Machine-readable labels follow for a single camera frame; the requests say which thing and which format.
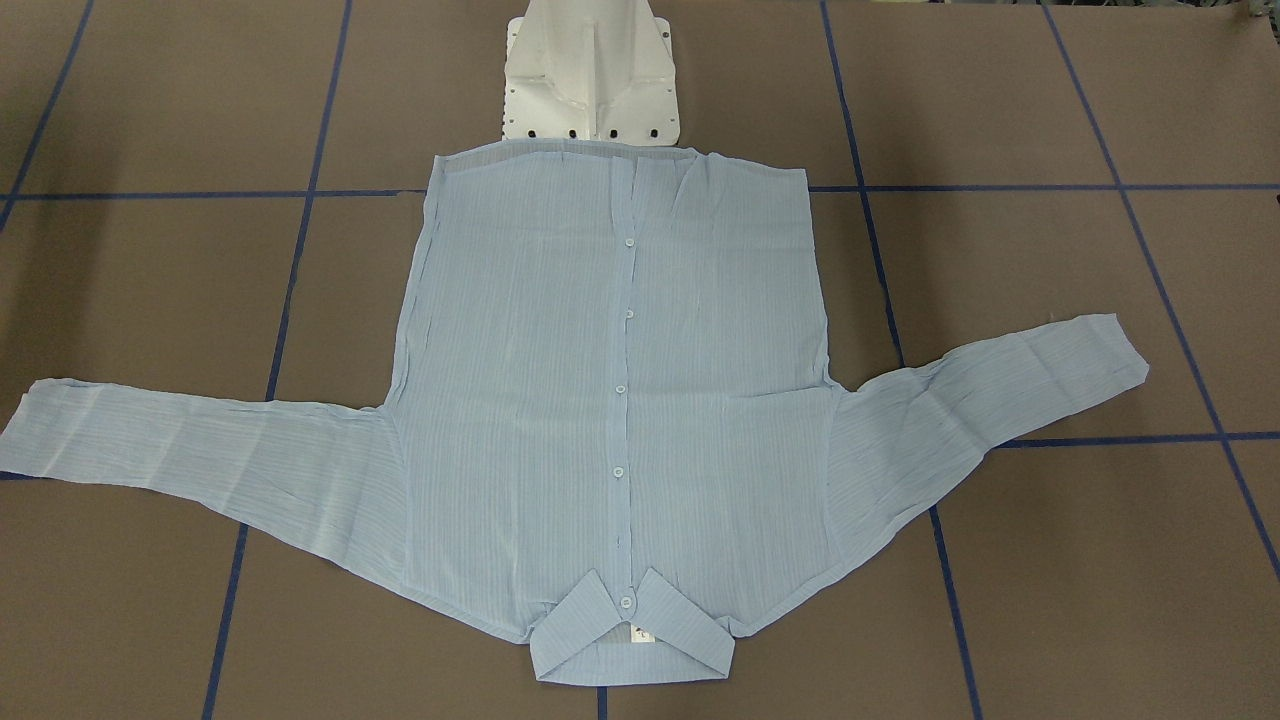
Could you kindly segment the light blue button shirt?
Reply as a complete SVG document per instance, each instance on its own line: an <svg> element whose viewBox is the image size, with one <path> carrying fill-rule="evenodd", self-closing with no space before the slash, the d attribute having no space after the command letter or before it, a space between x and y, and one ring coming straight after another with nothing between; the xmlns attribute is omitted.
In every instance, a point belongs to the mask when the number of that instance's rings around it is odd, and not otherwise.
<svg viewBox="0 0 1280 720"><path fill-rule="evenodd" d="M567 685L724 679L997 446L1140 386L1112 314L847 389L806 173L509 140L435 160L384 401L35 382L3 470L201 503Z"/></svg>

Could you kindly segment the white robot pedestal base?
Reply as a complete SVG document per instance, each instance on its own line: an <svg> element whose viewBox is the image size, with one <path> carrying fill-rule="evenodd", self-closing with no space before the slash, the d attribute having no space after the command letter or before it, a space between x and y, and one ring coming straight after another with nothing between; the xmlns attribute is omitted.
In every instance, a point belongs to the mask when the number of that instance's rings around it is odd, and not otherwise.
<svg viewBox="0 0 1280 720"><path fill-rule="evenodd" d="M500 137L678 142L672 28L648 1L531 1L506 27Z"/></svg>

